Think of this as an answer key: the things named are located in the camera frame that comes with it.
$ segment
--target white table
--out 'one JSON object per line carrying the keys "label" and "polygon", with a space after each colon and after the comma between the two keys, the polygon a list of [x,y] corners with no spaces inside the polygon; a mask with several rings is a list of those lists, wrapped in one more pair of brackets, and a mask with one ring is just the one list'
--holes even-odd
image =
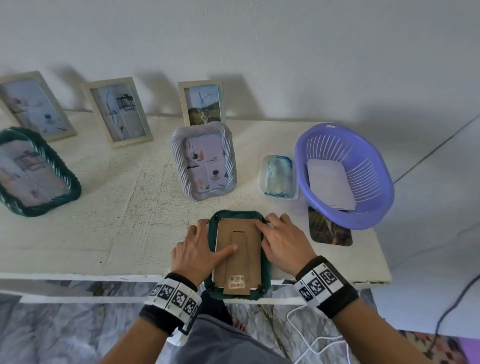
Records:
{"label": "white table", "polygon": [[[227,121],[233,133],[237,187],[226,196],[192,202],[182,194],[170,150],[171,135],[183,126],[183,119],[148,117],[152,142],[112,149],[92,113],[68,116],[78,135],[50,145],[80,180],[82,196],[36,218],[0,206],[0,291],[21,294],[25,302],[45,302],[45,297],[50,297],[48,302],[86,302],[106,297],[82,298],[78,292],[58,289],[52,293],[49,285],[43,286],[46,283],[29,285],[24,280],[157,282],[169,269],[170,252],[187,227],[221,209],[257,210],[264,216],[288,213],[310,237],[303,194],[295,201],[264,196],[257,177],[265,155],[294,158],[296,140],[313,123]],[[8,126],[5,120],[2,126]],[[352,238],[350,247],[311,244],[358,289],[389,283],[373,229],[352,231]],[[291,276],[272,269],[273,283],[287,278]]]}

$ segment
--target purple plastic basket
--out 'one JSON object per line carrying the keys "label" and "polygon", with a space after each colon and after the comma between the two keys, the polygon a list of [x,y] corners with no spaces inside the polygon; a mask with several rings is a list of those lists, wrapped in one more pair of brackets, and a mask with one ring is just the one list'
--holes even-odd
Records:
{"label": "purple plastic basket", "polygon": [[[342,163],[357,202],[355,211],[334,209],[313,194],[307,172],[309,159]],[[307,130],[295,146],[295,160],[299,186],[309,205],[340,226],[371,228],[393,204],[393,182],[382,156],[369,141],[343,125],[322,123]]]}

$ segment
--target cat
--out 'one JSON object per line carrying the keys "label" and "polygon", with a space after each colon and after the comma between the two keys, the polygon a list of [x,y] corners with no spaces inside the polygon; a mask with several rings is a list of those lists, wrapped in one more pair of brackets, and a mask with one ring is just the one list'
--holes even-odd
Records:
{"label": "cat", "polygon": [[212,122],[212,121],[220,121],[220,118],[217,118],[215,116],[210,116],[207,109],[200,110],[200,117],[202,118],[202,121],[204,122],[204,124],[208,124],[209,122]]}

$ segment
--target person's left hand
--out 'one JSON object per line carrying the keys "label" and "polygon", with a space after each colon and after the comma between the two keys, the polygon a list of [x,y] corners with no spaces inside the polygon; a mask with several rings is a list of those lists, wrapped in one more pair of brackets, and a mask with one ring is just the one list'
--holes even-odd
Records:
{"label": "person's left hand", "polygon": [[213,268],[239,249],[233,244],[219,252],[211,252],[207,238],[209,221],[203,218],[197,221],[197,226],[190,225],[185,241],[172,250],[171,271],[189,279],[197,287],[212,273]]}

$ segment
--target patterned rug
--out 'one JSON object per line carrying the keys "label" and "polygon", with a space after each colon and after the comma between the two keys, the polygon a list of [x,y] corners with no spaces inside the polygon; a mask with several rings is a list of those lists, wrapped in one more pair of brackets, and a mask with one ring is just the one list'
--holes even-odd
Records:
{"label": "patterned rug", "polygon": [[[422,334],[420,332],[402,330],[399,332],[424,354],[430,347],[435,336],[433,334]],[[468,364],[458,341],[448,336],[439,336],[433,347],[432,354],[430,357],[427,355],[427,357],[433,364]]]}

